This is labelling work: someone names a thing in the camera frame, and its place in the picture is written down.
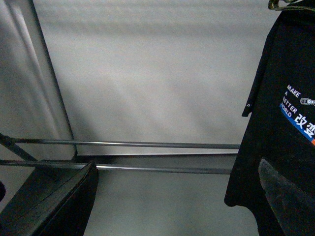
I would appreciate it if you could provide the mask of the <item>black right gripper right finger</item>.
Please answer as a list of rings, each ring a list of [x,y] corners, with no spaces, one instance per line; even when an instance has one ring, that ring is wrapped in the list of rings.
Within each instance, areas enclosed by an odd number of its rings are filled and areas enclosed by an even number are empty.
[[[315,199],[280,174],[266,159],[258,167],[260,184],[286,236],[315,234]]]

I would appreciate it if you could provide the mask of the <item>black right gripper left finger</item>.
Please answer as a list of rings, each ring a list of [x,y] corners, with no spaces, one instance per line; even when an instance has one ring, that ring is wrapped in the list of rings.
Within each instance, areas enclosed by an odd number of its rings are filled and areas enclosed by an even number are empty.
[[[2,236],[82,236],[94,206],[99,174],[35,168],[0,214]]]

